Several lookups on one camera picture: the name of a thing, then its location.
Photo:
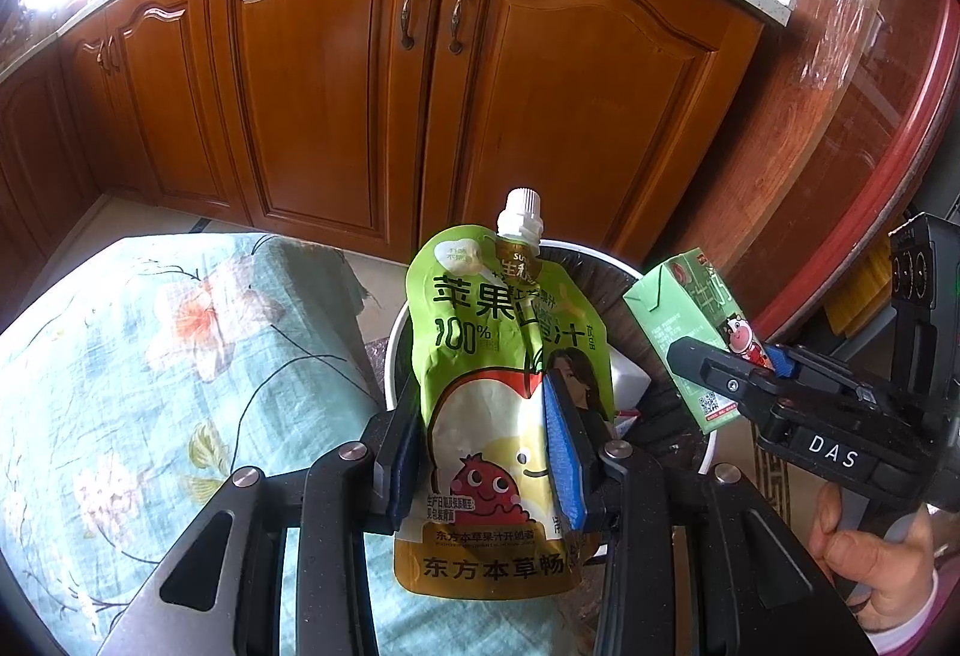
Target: wooden cabinet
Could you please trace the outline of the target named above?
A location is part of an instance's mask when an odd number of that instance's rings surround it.
[[[0,331],[16,317],[43,263],[43,253],[30,236],[0,172]]]
[[[210,0],[224,120],[255,226],[410,259],[432,5]]]
[[[153,203],[157,182],[124,106],[126,92],[114,82],[115,43],[109,42],[104,12],[80,22],[59,41],[64,80],[97,186]]]
[[[419,238],[529,186],[551,237],[640,261],[760,31],[724,0],[442,0]]]
[[[51,255],[98,195],[77,141],[56,47],[42,50],[0,86],[0,166],[32,238]]]
[[[205,0],[107,7],[115,106],[146,151],[157,202],[248,224],[217,106]]]

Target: green milk carton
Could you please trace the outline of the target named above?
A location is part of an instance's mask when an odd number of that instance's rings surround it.
[[[624,298],[669,372],[667,351],[683,336],[727,348],[752,363],[773,368],[730,290],[699,248],[665,260],[645,274]],[[736,402],[673,372],[670,376],[704,434],[737,417]]]

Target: tile floor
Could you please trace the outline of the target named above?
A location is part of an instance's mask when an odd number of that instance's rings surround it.
[[[88,214],[70,231],[34,283],[24,301],[24,307],[35,301],[51,285],[114,242],[130,236],[150,236],[162,233],[187,233],[200,229],[205,218],[145,206],[118,197],[100,197]],[[243,233],[243,226],[211,220],[203,227],[204,233]],[[345,253],[347,262],[360,284],[370,294],[364,311],[357,317],[363,341],[382,339],[390,333],[397,312],[406,301],[404,279],[407,269],[397,263],[356,253]]]
[[[160,209],[116,197],[101,197],[82,221],[71,231],[61,248],[51,258],[47,268],[35,282],[26,304],[40,296],[48,287],[72,269],[84,263],[91,255],[128,236],[147,236],[161,233],[186,233],[202,218],[194,215]],[[245,229],[235,224],[209,221],[203,231],[234,233]],[[364,342],[382,339],[390,333],[397,312],[405,301],[404,279],[406,267],[367,255],[346,253],[354,274],[370,294],[364,311],[358,317]],[[768,496],[779,498],[789,513],[794,532],[805,540],[813,517],[816,493],[822,481],[794,467],[771,469],[755,452],[750,424],[733,421],[720,430],[715,461],[737,464],[747,477],[767,481]]]

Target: green juice pouch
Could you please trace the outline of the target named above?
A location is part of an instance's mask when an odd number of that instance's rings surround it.
[[[562,266],[481,226],[427,242],[407,298],[428,463],[395,539],[397,580],[462,600],[568,591],[583,535],[555,504],[542,380],[558,368],[576,402],[611,416],[602,320]]]
[[[667,351],[683,336],[720,349],[726,346],[751,363],[773,368],[730,289],[699,248],[667,258],[623,298],[669,372]],[[670,376],[704,434],[739,417],[736,402],[726,396],[673,372]]]

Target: finger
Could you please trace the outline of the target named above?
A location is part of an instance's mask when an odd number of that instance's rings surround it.
[[[885,543],[862,531],[838,531],[829,539],[824,560],[839,576],[886,592],[917,575],[923,551],[910,544]]]
[[[924,554],[933,554],[933,518],[925,504],[920,504],[920,509],[913,517],[910,529],[904,537],[904,544],[909,544]]]
[[[816,556],[814,556],[813,563],[815,563],[820,568],[820,571],[822,571],[822,573],[824,573],[824,575],[827,576],[827,580],[829,581],[830,585],[835,586],[836,580],[833,577],[833,571],[829,568],[829,564],[827,563],[827,561],[824,560],[823,558],[817,558]]]
[[[817,509],[808,539],[808,550],[814,559],[823,558],[829,537],[836,531],[842,514],[840,487],[834,483],[824,484],[817,493]]]

